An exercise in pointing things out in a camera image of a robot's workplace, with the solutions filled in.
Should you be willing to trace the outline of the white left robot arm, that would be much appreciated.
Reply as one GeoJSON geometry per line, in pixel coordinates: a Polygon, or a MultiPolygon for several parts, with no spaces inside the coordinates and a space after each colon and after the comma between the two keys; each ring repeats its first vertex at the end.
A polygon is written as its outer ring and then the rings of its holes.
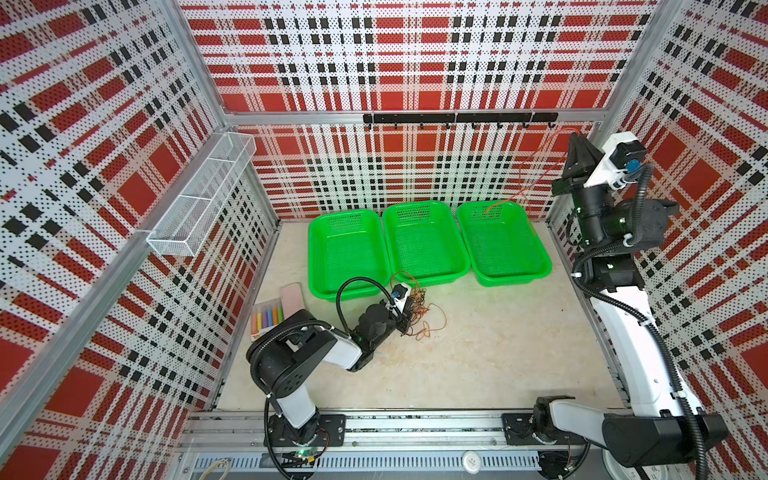
{"type": "Polygon", "coordinates": [[[413,289],[406,283],[392,288],[368,277],[353,277],[338,289],[335,307],[339,328],[314,317],[302,308],[253,341],[246,352],[250,377],[265,395],[266,447],[314,446],[321,442],[338,446],[343,426],[341,415],[323,415],[312,400],[305,382],[322,363],[358,372],[394,332],[406,334],[414,317],[413,289]],[[347,287],[368,283],[384,294],[371,304],[351,328],[341,301],[347,287]]]}

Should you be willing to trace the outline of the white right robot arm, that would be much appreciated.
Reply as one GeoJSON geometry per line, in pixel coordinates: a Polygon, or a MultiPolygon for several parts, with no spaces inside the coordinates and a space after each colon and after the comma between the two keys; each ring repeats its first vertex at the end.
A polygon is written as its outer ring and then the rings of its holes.
{"type": "Polygon", "coordinates": [[[658,330],[636,253],[663,245],[677,202],[653,199],[655,168],[631,132],[602,147],[582,133],[569,137],[555,196],[570,196],[582,236],[571,280],[587,296],[616,350],[630,410],[610,413],[569,396],[538,398],[531,433],[541,443],[578,436],[603,448],[624,468],[691,464],[709,476],[708,452],[729,433],[723,418],[705,412],[658,330]]]}

